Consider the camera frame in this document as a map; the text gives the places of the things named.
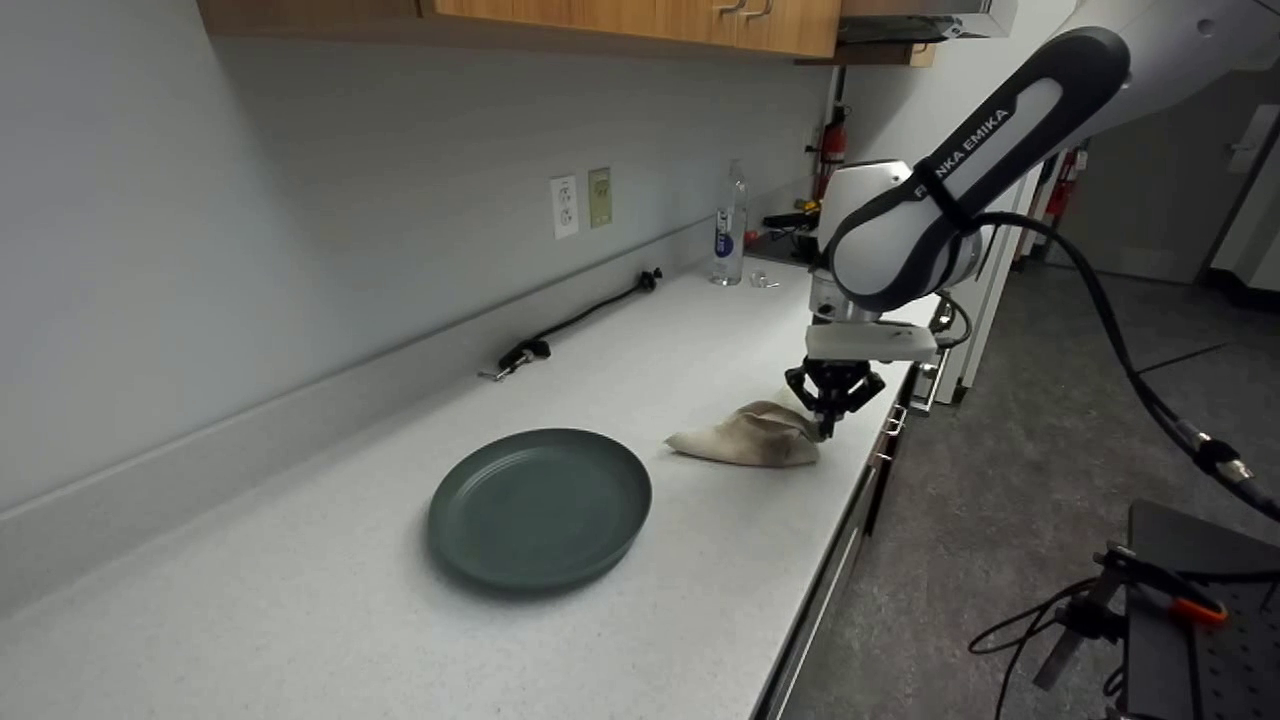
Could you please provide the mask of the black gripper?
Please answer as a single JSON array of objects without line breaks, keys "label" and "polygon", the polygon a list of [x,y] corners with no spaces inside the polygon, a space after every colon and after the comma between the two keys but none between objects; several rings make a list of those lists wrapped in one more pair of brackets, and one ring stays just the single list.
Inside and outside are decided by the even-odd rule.
[{"label": "black gripper", "polygon": [[[810,325],[802,332],[802,353],[825,364],[854,364],[854,361],[932,361],[941,353],[934,337],[921,325],[884,320],[875,311],[859,311],[854,305],[817,305]],[[835,416],[818,389],[809,384],[809,368],[783,374],[789,392],[810,416],[817,438],[827,442],[844,416],[854,416],[868,399],[884,392],[884,382],[871,364],[844,392]]]}]

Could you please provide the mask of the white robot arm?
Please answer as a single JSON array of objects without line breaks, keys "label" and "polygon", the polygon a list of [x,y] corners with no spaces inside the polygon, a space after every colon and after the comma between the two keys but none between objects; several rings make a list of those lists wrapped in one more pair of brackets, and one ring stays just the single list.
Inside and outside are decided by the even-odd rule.
[{"label": "white robot arm", "polygon": [[961,286],[982,257],[986,207],[1050,151],[1165,114],[1274,46],[1274,0],[1077,0],[929,156],[839,167],[825,190],[802,361],[783,374],[827,438],[941,341],[897,307]]}]

